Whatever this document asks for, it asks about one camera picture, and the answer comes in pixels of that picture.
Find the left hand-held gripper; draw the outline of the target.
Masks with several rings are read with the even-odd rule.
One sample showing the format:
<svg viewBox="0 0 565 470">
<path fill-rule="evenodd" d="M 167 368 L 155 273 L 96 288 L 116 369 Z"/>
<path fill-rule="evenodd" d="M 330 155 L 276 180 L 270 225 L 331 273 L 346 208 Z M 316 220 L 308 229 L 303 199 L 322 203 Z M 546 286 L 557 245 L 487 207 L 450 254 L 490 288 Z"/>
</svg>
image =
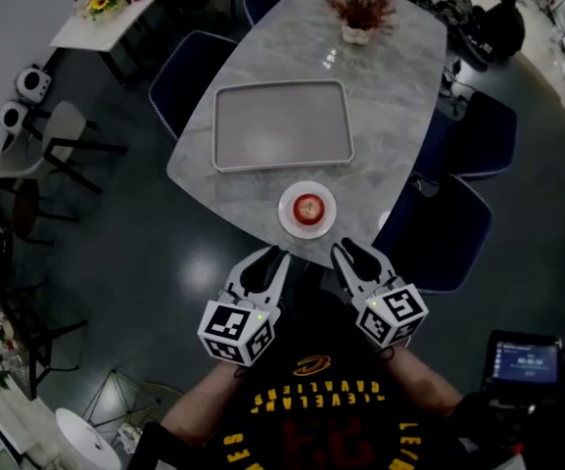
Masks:
<svg viewBox="0 0 565 470">
<path fill-rule="evenodd" d="M 208 301 L 197 332 L 211 357 L 251 367 L 272 344 L 291 260 L 271 246 L 230 270 L 218 299 Z"/>
</svg>

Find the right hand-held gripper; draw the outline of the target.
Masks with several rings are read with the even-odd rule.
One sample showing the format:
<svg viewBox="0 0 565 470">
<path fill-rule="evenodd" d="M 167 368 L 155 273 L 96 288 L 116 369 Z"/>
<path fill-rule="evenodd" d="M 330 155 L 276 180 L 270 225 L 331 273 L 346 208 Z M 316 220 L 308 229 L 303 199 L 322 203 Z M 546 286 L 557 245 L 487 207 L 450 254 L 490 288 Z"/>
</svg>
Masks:
<svg viewBox="0 0 565 470">
<path fill-rule="evenodd" d="M 355 326 L 372 346 L 383 350 L 407 342 L 429 314 L 415 285 L 396 276 L 382 252 L 351 238 L 334 244 L 330 256 L 339 282 L 358 312 Z M 380 287 L 366 292 L 369 283 Z"/>
</svg>

